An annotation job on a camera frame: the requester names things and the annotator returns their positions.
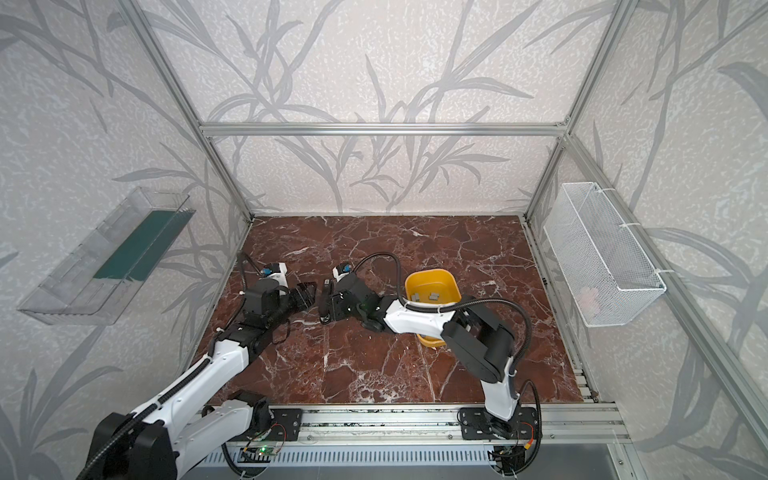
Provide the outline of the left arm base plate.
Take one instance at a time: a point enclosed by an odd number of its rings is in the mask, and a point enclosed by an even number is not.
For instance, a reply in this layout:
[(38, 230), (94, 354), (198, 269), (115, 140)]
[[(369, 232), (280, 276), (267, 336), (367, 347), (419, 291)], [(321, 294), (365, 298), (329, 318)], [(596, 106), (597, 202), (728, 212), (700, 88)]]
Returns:
[(299, 408), (262, 408), (256, 410), (248, 428), (232, 441), (266, 440), (295, 442), (302, 425), (303, 410)]

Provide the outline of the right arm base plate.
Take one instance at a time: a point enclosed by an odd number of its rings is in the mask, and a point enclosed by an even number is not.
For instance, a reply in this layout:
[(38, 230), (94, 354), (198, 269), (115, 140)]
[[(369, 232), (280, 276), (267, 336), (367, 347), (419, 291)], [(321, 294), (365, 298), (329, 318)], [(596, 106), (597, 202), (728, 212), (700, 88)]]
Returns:
[(512, 440), (529, 443), (539, 438), (541, 420), (535, 407), (518, 406), (509, 420), (501, 420), (481, 407), (461, 408), (457, 421), (464, 440)]

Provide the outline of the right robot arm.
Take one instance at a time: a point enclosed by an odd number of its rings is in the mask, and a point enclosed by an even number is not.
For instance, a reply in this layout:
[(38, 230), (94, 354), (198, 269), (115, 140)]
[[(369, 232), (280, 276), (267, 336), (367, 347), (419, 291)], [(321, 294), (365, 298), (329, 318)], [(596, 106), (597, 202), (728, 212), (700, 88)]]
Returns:
[[(530, 346), (532, 325), (518, 304), (499, 298), (464, 297), (454, 276), (444, 269), (410, 274), (406, 296), (379, 295), (354, 272), (323, 283), (319, 315), (323, 323), (354, 318), (373, 332), (416, 334), (445, 343), (458, 362), (479, 379), (484, 411), (478, 415), (477, 438), (512, 439), (519, 425), (520, 394), (514, 387), (517, 364)], [(487, 305), (508, 305), (525, 322), (526, 337), (514, 349), (511, 329)]]

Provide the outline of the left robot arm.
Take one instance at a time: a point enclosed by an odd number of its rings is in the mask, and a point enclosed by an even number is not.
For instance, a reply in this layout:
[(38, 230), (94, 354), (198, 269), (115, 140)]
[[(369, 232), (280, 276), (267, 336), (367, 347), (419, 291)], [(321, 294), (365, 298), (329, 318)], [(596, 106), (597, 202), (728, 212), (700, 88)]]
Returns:
[(128, 414), (112, 413), (94, 431), (81, 479), (179, 479), (215, 448), (268, 422), (265, 398), (248, 394), (197, 414), (227, 382), (259, 358), (274, 331), (315, 303), (317, 285), (261, 278), (208, 350), (162, 392)]

